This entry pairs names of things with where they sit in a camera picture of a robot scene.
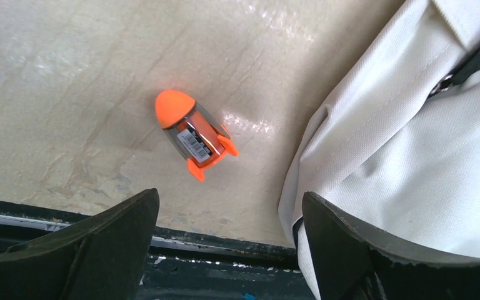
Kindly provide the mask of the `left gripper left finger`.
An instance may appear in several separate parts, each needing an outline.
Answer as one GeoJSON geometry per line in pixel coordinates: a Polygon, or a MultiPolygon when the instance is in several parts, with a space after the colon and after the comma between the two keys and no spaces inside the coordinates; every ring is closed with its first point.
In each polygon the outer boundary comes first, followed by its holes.
{"type": "Polygon", "coordinates": [[[146,189],[0,253],[0,299],[134,299],[159,212],[146,189]]]}

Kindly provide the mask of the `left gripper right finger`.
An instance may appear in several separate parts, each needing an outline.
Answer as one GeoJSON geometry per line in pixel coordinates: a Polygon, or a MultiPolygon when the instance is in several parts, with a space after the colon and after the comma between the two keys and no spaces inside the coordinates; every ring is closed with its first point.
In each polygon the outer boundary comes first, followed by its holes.
{"type": "Polygon", "coordinates": [[[480,299],[480,259],[360,220],[313,192],[302,221],[322,299],[480,299]]]}

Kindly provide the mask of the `beige canvas backpack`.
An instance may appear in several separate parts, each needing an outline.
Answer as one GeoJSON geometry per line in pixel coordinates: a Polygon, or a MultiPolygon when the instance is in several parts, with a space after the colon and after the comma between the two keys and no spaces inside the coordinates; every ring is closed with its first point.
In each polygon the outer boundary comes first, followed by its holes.
{"type": "Polygon", "coordinates": [[[405,1],[314,113],[279,218],[316,299],[303,196],[480,259],[480,1],[405,1]]]}

